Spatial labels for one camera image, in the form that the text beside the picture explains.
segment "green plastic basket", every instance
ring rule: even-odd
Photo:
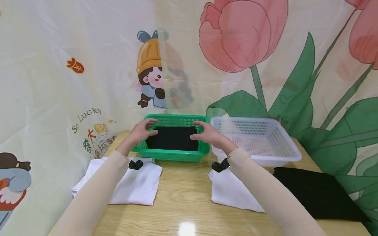
[[[152,126],[153,130],[156,126],[195,126],[197,133],[203,132],[203,128],[199,125],[194,125],[192,122],[195,120],[201,120],[209,123],[209,119],[206,116],[191,116],[191,115],[170,115],[170,114],[150,114],[144,119],[154,118],[158,119],[158,122]],[[141,157],[153,157],[156,160],[176,160],[185,162],[200,162],[202,157],[207,155],[210,151],[210,145],[202,141],[198,141],[198,151],[175,151],[175,150],[159,150],[149,149],[146,142],[138,143],[136,147],[131,149],[133,152],[138,152]]]

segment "fabric backdrop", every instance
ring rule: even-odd
[[[150,113],[279,120],[377,234],[377,11],[378,0],[0,0],[0,235],[47,235],[89,160]]]

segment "white plastic basket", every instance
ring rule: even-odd
[[[249,152],[251,158],[261,166],[281,167],[288,162],[302,159],[293,140],[274,119],[213,117],[210,124]],[[211,146],[211,150],[219,163],[227,157],[221,149]]]

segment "green stem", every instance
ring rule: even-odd
[[[352,143],[352,142],[357,142],[357,141],[362,141],[362,140],[369,140],[369,139],[375,139],[378,137],[378,130],[373,130],[373,131],[368,131],[365,133],[361,134],[352,134],[349,136],[337,138],[337,139],[331,139],[327,140],[325,142],[322,142],[319,146],[318,149],[321,148],[326,148],[330,146],[335,146],[335,145],[340,145],[344,143]]]
[[[337,115],[337,113],[344,107],[344,105],[349,101],[349,99],[357,92],[357,89],[362,84],[362,82],[366,79],[369,72],[373,69],[374,63],[372,63],[369,68],[358,78],[358,80],[350,87],[350,89],[344,94],[344,96],[336,103],[336,105],[332,108],[330,113],[328,114],[327,118],[324,120],[323,124],[320,126],[321,130],[325,130],[333,118]]]
[[[336,41],[339,39],[340,35],[342,34],[342,32],[344,31],[345,27],[347,26],[347,24],[349,23],[350,19],[352,18],[353,16],[353,13],[350,15],[349,19],[347,20],[347,22],[345,22],[344,26],[341,28],[339,34],[336,36],[336,38],[334,39],[334,41],[332,42],[331,46],[328,48],[327,52],[325,52],[322,60],[319,62],[319,65],[316,67],[316,69],[314,70],[314,73],[312,74],[309,82],[307,83],[307,85],[309,85],[313,80],[315,80],[315,77],[316,75],[319,73],[319,70],[320,70],[320,67],[322,67],[325,59],[328,57],[328,54],[331,52],[331,50],[333,49],[333,47],[335,46],[336,44]]]
[[[256,65],[251,66],[251,72],[252,72],[253,83],[255,84],[257,99],[259,100],[259,102],[261,103],[261,105],[264,107],[266,111],[264,92],[262,91],[260,76],[259,76],[259,72],[257,71]]]

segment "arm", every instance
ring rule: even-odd
[[[139,142],[157,131],[147,131],[155,119],[144,120],[111,153],[104,164],[84,184],[58,220],[52,236],[90,236],[101,219],[118,182],[129,168],[125,157]]]
[[[225,152],[231,172],[243,182],[284,235],[325,235],[295,196],[273,175],[254,162],[248,152],[219,134],[210,124],[198,124],[204,126],[204,133],[195,134],[191,138],[211,143]]]

